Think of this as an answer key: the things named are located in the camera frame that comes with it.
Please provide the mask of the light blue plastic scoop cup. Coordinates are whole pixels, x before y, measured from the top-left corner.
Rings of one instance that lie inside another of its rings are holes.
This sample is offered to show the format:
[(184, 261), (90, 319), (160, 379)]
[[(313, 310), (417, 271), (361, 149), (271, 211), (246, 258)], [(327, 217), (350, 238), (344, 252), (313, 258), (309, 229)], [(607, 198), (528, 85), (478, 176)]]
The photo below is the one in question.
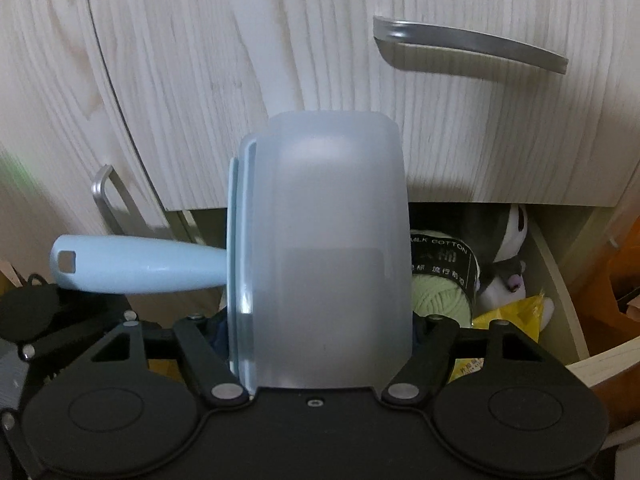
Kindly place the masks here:
[(289, 112), (229, 168), (224, 248), (63, 235), (61, 286), (149, 295), (224, 286), (229, 365), (247, 390), (381, 388), (411, 353), (411, 257), (398, 125)]

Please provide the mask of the upper wooden drawer front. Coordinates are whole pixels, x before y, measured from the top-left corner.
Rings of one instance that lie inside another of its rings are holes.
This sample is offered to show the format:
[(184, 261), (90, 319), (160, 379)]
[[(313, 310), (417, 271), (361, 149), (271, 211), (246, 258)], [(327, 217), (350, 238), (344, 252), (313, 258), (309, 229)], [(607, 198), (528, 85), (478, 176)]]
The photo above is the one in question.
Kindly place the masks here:
[[(533, 44), (567, 71), (376, 40), (375, 15)], [(289, 110), (392, 118), (413, 200), (612, 207), (639, 173), (639, 0), (108, 0), (99, 21), (168, 210), (224, 206), (242, 137)]]

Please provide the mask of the green yarn ball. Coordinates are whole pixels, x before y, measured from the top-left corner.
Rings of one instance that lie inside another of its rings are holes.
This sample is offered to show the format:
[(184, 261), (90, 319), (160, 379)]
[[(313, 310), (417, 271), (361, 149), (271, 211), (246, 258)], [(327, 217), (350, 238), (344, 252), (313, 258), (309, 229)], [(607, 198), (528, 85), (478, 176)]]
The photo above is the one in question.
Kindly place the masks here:
[(480, 264), (463, 240), (437, 231), (412, 230), (411, 305), (416, 315), (442, 315), (472, 326)]

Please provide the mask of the black white plush toy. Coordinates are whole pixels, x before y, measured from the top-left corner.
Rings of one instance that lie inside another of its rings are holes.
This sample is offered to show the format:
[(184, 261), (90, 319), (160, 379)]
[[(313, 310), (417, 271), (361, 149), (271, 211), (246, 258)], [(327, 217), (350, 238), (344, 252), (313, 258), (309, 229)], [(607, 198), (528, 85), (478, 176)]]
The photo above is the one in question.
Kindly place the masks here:
[(462, 240), (480, 266), (474, 318), (527, 297), (526, 263), (520, 256), (527, 233), (523, 205), (471, 205), (465, 213)]

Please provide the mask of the orange fabric tote bag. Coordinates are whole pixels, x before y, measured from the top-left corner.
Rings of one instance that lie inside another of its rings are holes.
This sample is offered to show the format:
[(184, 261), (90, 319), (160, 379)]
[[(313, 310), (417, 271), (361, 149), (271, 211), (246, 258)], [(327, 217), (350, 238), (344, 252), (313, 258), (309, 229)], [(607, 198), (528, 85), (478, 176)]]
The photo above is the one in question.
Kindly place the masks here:
[[(639, 337), (639, 321), (620, 310), (618, 300), (639, 290), (639, 248), (622, 249), (594, 272), (574, 297), (582, 332), (593, 356)], [(608, 411), (612, 431), (639, 420), (639, 364), (615, 372), (594, 392)]]

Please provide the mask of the left cabinet door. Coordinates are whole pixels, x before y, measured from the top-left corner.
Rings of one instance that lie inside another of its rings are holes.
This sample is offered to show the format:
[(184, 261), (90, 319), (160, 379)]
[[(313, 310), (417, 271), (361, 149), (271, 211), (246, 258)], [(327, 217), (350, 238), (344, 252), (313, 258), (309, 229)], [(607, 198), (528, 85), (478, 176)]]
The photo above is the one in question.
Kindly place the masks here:
[(153, 235), (196, 242), (190, 218), (164, 208), (117, 94), (108, 0), (1, 0), (1, 257), (49, 275), (63, 234), (110, 234), (91, 182), (112, 165)]

